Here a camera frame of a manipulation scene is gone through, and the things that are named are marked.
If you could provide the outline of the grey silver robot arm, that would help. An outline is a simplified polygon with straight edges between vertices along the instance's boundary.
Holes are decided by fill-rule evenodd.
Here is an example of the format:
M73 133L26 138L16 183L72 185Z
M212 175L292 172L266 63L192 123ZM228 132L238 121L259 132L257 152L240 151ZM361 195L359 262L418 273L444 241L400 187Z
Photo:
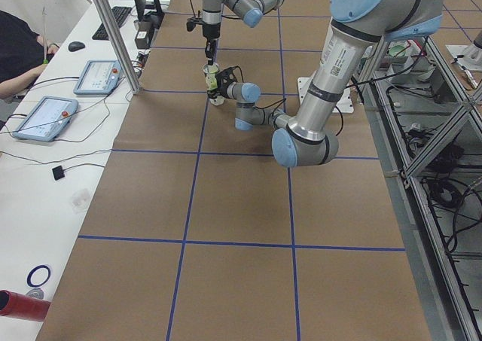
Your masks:
M228 8L248 27L259 24L268 12L282 6L285 0L203 0L201 25L206 39L207 64L213 65L218 39L221 34L223 9Z
M276 162L286 168L330 162L338 140L325 129L365 50L380 39L397 41L426 37L441 25L443 0L330 0L331 24L319 68L293 117L280 110L256 106L261 91L252 83L218 75L213 96L236 100L235 126L275 128L271 148Z

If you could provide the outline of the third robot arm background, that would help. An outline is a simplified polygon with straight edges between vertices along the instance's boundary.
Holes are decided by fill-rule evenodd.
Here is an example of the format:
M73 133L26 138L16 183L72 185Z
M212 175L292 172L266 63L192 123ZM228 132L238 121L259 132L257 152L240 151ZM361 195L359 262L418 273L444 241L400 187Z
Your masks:
M460 67L481 72L481 32L470 45L447 45L446 48Z

